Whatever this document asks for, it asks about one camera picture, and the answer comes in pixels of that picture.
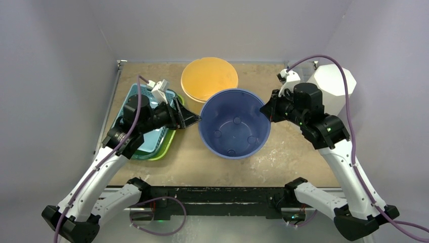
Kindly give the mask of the lime green tray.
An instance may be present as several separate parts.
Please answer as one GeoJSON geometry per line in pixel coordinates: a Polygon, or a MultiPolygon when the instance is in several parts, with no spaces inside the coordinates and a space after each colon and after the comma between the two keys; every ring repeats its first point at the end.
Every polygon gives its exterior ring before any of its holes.
{"type": "Polygon", "coordinates": [[[156,161],[165,157],[173,142],[176,132],[177,132],[176,130],[168,130],[166,132],[165,137],[163,138],[158,151],[155,154],[153,154],[150,158],[148,158],[149,161],[156,161]]]}

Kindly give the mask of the light blue perforated basket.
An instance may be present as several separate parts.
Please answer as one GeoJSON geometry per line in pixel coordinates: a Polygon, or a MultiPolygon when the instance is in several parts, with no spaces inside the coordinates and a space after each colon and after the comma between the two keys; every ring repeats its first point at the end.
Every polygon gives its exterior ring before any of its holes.
{"type": "MultiPolygon", "coordinates": [[[[128,98],[136,95],[137,93],[138,93],[137,83],[134,83],[131,85],[130,90],[126,98],[124,99],[124,102],[122,105],[125,105],[128,98]]],[[[159,105],[158,100],[152,95],[151,91],[148,90],[146,88],[146,85],[144,84],[141,84],[141,93],[143,96],[148,97],[151,108],[154,109],[159,105]]],[[[161,143],[161,140],[166,136],[166,133],[167,133],[166,127],[162,127],[162,128],[153,130],[149,133],[146,133],[144,135],[144,143],[137,149],[137,152],[144,152],[144,153],[155,152],[158,149],[161,143]]]]}

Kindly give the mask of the cream printed bucket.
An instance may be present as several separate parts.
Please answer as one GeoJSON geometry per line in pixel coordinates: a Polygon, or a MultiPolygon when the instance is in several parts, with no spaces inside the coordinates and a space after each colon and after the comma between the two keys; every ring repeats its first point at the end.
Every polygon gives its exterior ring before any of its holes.
{"type": "Polygon", "coordinates": [[[238,87],[239,78],[232,64],[217,57],[204,57],[190,62],[181,75],[182,90],[188,97],[207,101],[212,95],[238,87]]]}

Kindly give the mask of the blue round bucket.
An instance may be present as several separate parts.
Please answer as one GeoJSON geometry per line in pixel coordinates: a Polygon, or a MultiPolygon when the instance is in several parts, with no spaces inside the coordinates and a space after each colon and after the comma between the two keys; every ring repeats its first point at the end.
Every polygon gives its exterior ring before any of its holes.
{"type": "Polygon", "coordinates": [[[260,112],[265,103],[245,89],[227,89],[211,96],[201,109],[198,131],[214,154],[226,159],[243,159],[257,153],[266,143],[271,123],[260,112]]]}

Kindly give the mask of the dark green tray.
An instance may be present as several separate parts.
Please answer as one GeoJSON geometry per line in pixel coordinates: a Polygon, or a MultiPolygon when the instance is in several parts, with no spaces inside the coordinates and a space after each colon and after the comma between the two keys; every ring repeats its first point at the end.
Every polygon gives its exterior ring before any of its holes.
{"type": "Polygon", "coordinates": [[[150,158],[153,154],[155,154],[158,151],[158,149],[153,153],[137,152],[137,150],[136,150],[136,152],[132,156],[132,159],[134,159],[134,160],[148,160],[148,158],[150,158]]]}

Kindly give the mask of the white octagonal large container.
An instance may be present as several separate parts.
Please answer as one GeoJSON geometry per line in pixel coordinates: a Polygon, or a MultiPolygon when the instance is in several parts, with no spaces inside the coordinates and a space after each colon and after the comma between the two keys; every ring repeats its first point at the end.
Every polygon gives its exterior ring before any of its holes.
{"type": "Polygon", "coordinates": [[[346,104],[344,81],[338,67],[335,64],[321,65],[307,82],[322,91],[325,113],[338,116],[346,104]]]}

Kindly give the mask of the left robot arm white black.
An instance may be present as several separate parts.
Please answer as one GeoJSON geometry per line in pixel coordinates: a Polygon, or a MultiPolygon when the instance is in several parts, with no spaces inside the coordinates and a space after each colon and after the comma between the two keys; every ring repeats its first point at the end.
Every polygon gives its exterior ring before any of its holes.
{"type": "Polygon", "coordinates": [[[201,120],[178,99],[173,105],[161,103],[152,108],[141,94],[128,98],[123,114],[107,133],[95,160],[74,189],[56,206],[47,206],[42,217],[54,230],[54,242],[92,242],[100,227],[119,211],[129,207],[145,207],[156,201],[151,186],[139,178],[130,179],[115,194],[99,200],[112,177],[144,143],[144,135],[167,127],[185,129],[201,120]]]}

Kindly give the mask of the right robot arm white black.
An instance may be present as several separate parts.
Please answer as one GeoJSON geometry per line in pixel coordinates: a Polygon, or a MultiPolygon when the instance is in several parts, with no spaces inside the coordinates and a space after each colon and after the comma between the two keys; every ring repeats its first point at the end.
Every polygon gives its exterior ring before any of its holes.
{"type": "Polygon", "coordinates": [[[352,141],[345,125],[339,117],[325,113],[322,101],[323,93],[315,84],[301,83],[292,91],[273,90],[260,112],[270,122],[286,120],[299,126],[304,138],[329,164],[345,195],[333,196],[297,178],[285,185],[285,202],[313,207],[333,220],[344,238],[355,241],[387,223],[383,213],[396,218],[399,211],[376,193],[352,155],[352,141]]]}

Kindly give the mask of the clear plastic small box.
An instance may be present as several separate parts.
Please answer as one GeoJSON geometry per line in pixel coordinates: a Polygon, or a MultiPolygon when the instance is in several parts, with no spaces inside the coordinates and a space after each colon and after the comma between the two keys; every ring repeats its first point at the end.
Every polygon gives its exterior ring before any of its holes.
{"type": "Polygon", "coordinates": [[[301,82],[307,82],[317,69],[317,62],[318,61],[305,61],[292,70],[299,75],[301,82]]]}

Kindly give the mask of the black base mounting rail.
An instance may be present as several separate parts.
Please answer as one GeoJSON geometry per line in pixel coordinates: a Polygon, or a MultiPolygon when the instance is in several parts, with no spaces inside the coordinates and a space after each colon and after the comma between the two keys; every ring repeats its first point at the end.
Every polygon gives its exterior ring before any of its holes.
{"type": "Polygon", "coordinates": [[[282,219],[302,204],[284,187],[150,186],[138,202],[148,207],[154,199],[156,220],[171,216],[259,216],[282,219]]]}

